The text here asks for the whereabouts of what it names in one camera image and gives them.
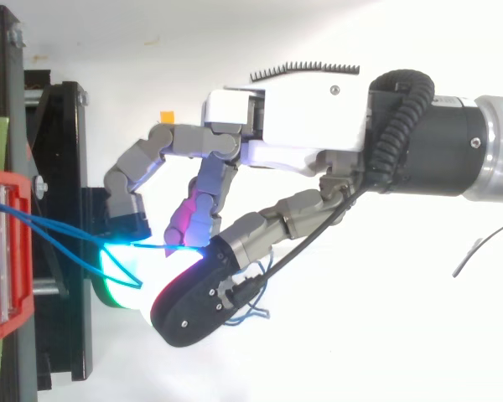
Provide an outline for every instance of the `white backdrop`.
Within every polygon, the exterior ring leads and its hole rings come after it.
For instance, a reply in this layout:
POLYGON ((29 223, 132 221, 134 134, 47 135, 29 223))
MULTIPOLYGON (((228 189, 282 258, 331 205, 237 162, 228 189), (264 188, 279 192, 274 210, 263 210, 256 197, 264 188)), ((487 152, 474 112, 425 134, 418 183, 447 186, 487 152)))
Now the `white backdrop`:
MULTIPOLYGON (((286 60, 429 74, 440 95, 503 95, 503 2, 10 0, 25 63, 78 80, 90 185, 161 110, 199 123, 210 90, 286 60)), ((198 161, 169 158, 146 185, 163 233, 198 161)), ((243 168, 224 226, 317 179, 243 168), (273 183, 267 191, 264 183, 273 183)), ((453 280, 503 205, 366 195, 271 281, 270 321, 175 349, 139 313, 93 305, 95 370, 54 376, 43 401, 503 401, 503 234, 453 280)), ((290 245, 277 247, 283 253, 290 245)))

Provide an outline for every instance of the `orange tag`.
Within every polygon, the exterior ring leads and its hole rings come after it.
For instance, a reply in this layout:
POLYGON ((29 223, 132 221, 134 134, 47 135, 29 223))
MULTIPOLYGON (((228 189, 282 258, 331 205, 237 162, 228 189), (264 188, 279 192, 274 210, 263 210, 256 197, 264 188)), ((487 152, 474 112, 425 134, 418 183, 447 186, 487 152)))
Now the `orange tag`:
POLYGON ((174 124, 175 114, 172 111, 161 111, 160 122, 165 124, 174 124))

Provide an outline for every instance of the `red clamp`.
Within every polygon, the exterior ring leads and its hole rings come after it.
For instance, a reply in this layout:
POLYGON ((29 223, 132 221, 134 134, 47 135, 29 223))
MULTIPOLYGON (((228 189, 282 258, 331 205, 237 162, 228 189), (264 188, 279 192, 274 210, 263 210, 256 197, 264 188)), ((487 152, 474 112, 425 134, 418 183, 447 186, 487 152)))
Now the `red clamp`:
MULTIPOLYGON (((30 213, 31 183, 15 173, 0 172, 0 203, 30 213)), ((0 339, 34 313, 31 230, 0 213, 0 339)))

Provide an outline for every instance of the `green light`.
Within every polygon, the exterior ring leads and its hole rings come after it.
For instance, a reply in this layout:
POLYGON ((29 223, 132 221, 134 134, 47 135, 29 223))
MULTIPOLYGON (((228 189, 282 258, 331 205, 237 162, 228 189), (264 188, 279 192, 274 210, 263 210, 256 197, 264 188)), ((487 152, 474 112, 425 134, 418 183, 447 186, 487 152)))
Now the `green light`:
MULTIPOLYGON (((141 260, 141 254, 145 249, 139 249, 130 245, 106 245, 110 251, 132 274, 137 276, 138 264, 141 260)), ((108 255, 101 251, 102 271, 109 276, 113 276, 122 281, 131 281, 118 267, 110 260, 108 255)), ((139 289, 119 285, 114 281, 104 280, 106 289, 111 298, 121 307, 138 309, 139 308, 139 289)))
MULTIPOLYGON (((133 310, 148 309, 149 312, 162 289, 202 258, 201 254, 194 250, 177 250, 166 258, 164 249, 145 249, 130 245, 106 245, 106 248, 143 282, 142 289, 134 289, 105 279, 108 294, 121 307, 133 310)), ((99 258, 105 274, 122 281, 131 281, 105 252, 101 251, 99 258)), ((148 312, 143 311, 143 315, 150 322, 148 312)))

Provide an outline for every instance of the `wire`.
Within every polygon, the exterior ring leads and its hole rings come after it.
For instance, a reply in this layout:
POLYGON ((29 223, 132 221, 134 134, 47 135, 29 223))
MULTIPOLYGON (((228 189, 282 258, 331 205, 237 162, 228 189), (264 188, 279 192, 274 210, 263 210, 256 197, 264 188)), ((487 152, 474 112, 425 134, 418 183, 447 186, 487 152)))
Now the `wire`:
POLYGON ((89 234, 82 229, 78 229, 75 226, 71 226, 70 224, 66 224, 64 222, 59 222, 58 220, 27 214, 23 211, 13 209, 4 204, 0 204, 0 210, 8 214, 21 214, 24 218, 30 219, 40 224, 41 226, 46 227, 47 229, 53 230, 63 235, 68 235, 70 237, 76 237, 77 239, 90 241, 92 243, 99 245, 100 247, 101 245, 131 245, 134 247, 145 248, 145 249, 196 250, 196 251, 200 249, 199 247, 192 247, 188 245, 149 245, 140 243, 117 242, 94 236, 93 234, 89 234))
POLYGON ((454 270, 454 272, 453 272, 453 278, 456 278, 459 275, 459 273, 464 269, 465 265, 468 263, 468 261, 471 259, 471 257, 473 257, 473 255, 477 251, 479 251, 479 249, 483 245, 485 245, 486 242, 488 242, 488 240, 490 240, 492 237, 494 237, 495 235, 497 235, 498 233, 500 233, 502 230, 503 230, 503 226, 501 226, 498 230, 496 230, 494 233, 492 233, 491 235, 489 235, 486 239, 480 241, 478 244, 475 244, 475 246, 464 257, 464 259, 462 260, 462 262, 460 263, 460 265, 457 266, 456 270, 454 270))
MULTIPOLYGON (((261 269, 261 272, 263 275, 266 274, 272 268, 273 262, 274 262, 273 250, 270 251, 270 260, 268 261, 268 267, 266 268, 266 270, 265 270, 265 267, 263 266, 263 264, 261 263, 261 261, 257 261, 257 264, 259 265, 259 268, 261 269)), ((240 317, 230 318, 229 320, 227 320, 225 322, 224 325, 226 325, 228 327, 236 327, 238 325, 241 325, 249 317, 260 317, 260 318, 269 319, 270 312, 265 308, 257 307, 257 304, 259 304, 259 302, 261 301, 262 296, 265 294, 266 290, 267 290, 267 283, 265 283, 265 285, 262 287, 262 289, 259 292, 259 295, 255 299, 255 301, 247 303, 247 305, 250 308, 248 309, 248 311, 245 314, 243 314, 240 317)))
POLYGON ((320 224, 308 237, 306 237, 299 245, 294 247, 287 255, 285 255, 271 270, 259 279, 259 284, 266 283, 270 278, 276 275, 284 266, 291 262, 296 256, 304 251, 311 243, 313 243, 325 230, 327 230, 336 219, 338 219, 345 211, 349 210, 352 204, 363 195, 369 187, 362 186, 355 193, 350 195, 341 204, 339 204, 331 215, 320 224))
POLYGON ((52 219, 46 219, 46 218, 33 216, 31 214, 26 214, 25 212, 10 208, 4 204, 0 204, 0 212, 4 212, 6 214, 11 214, 13 217, 19 219, 21 222, 23 222, 29 228, 31 228, 34 232, 41 235, 45 240, 47 240, 52 245, 54 245, 58 250, 60 250, 62 253, 64 253, 67 257, 72 259, 77 264, 81 265, 83 268, 87 269, 89 272, 94 273, 95 275, 98 275, 98 276, 102 276, 105 279, 108 279, 110 281, 114 281, 114 282, 119 283, 121 285, 126 285, 126 286, 134 285, 134 284, 131 284, 130 282, 120 281, 120 280, 113 278, 111 276, 104 276, 104 274, 102 274, 101 270, 99 270, 98 268, 95 268, 92 265, 87 264, 85 261, 83 261, 77 255, 74 255, 73 253, 71 253, 71 251, 68 250, 64 245, 62 245, 58 240, 56 240, 55 238, 53 238, 49 234, 45 233, 36 224, 40 224, 41 226, 45 227, 46 229, 50 229, 50 230, 62 233, 64 235, 76 237, 77 239, 91 241, 91 242, 95 243, 102 251, 104 251, 108 255, 110 260, 125 275, 127 275, 130 279, 132 279, 134 282, 136 282, 136 285, 132 286, 132 287, 137 287, 139 289, 142 286, 143 283, 135 275, 133 275, 129 270, 127 270, 127 268, 125 268, 122 265, 122 263, 105 247, 105 244, 102 241, 100 241, 98 238, 96 238, 95 236, 92 236, 91 234, 88 234, 88 233, 84 232, 83 230, 77 229, 74 226, 70 226, 68 224, 64 224, 62 222, 58 222, 58 221, 55 221, 52 219))
POLYGON ((95 268, 92 265, 89 265, 87 262, 82 260, 78 255, 73 254, 70 250, 68 250, 64 245, 62 245, 58 240, 50 236, 49 234, 45 233, 39 226, 35 225, 34 223, 30 222, 28 219, 18 215, 18 214, 11 214, 14 216, 16 219, 19 221, 23 222, 26 224, 33 232, 37 233, 39 236, 41 236, 43 239, 47 240, 49 243, 51 243, 56 249, 61 251, 66 257, 74 261, 76 264, 80 265, 82 268, 84 268, 86 271, 91 272, 94 275, 100 276, 102 278, 105 278, 109 281, 114 281, 119 285, 124 285, 128 286, 134 289, 140 289, 142 287, 142 282, 133 274, 128 272, 128 275, 133 279, 136 283, 131 283, 131 282, 125 282, 121 281, 117 278, 114 278, 113 276, 108 276, 104 274, 101 270, 98 268, 95 268))

